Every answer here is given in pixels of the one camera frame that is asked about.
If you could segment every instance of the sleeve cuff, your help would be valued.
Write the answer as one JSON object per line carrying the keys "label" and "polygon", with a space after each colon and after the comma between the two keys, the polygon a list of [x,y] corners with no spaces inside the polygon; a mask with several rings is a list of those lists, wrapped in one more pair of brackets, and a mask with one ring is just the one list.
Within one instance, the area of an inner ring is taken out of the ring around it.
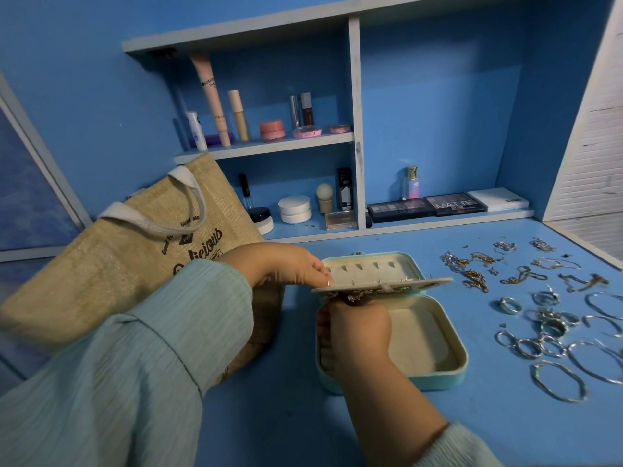
{"label": "sleeve cuff", "polygon": [[204,396],[251,337],[251,301],[232,266],[196,259],[129,313],[167,343]]}
{"label": "sleeve cuff", "polygon": [[503,467],[489,447],[460,424],[451,424],[414,467]]}

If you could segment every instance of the jute tote bag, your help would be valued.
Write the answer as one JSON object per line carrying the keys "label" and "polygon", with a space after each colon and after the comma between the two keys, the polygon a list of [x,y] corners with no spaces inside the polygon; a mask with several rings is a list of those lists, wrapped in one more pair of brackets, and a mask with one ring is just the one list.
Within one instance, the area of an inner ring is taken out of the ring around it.
{"label": "jute tote bag", "polygon": [[[0,307],[0,330],[61,350],[124,313],[192,259],[263,238],[210,154],[113,203]],[[255,326],[224,376],[257,357],[276,329],[283,287],[253,290]]]}

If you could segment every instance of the pink compact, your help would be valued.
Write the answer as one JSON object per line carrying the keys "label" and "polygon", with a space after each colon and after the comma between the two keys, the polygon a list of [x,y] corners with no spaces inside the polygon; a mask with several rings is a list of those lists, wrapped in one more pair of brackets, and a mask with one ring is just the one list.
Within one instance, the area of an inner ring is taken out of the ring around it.
{"label": "pink compact", "polygon": [[350,125],[329,126],[329,133],[331,134],[350,133],[352,130],[353,128]]}
{"label": "pink compact", "polygon": [[264,141],[285,138],[284,122],[281,119],[260,123],[260,137]]}
{"label": "pink compact", "polygon": [[322,129],[316,126],[301,126],[292,131],[292,137],[297,139],[320,136]]}

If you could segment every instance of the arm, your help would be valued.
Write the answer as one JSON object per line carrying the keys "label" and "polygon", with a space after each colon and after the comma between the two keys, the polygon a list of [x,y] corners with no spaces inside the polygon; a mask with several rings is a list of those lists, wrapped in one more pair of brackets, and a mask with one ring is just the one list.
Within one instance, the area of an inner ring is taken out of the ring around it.
{"label": "arm", "polygon": [[318,314],[318,333],[331,339],[336,377],[368,464],[500,465],[476,436],[448,425],[390,360],[391,319],[383,305],[331,301]]}
{"label": "arm", "polygon": [[315,257],[276,246],[242,246],[222,263],[192,261],[7,393],[3,464],[191,466],[201,398],[251,335],[251,286],[326,285]]}

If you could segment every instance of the white louvered door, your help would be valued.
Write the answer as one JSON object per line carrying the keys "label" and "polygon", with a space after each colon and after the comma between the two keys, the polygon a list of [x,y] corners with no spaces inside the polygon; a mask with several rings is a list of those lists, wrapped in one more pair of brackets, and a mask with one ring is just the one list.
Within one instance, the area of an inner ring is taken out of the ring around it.
{"label": "white louvered door", "polygon": [[623,260],[623,0],[616,0],[543,220]]}

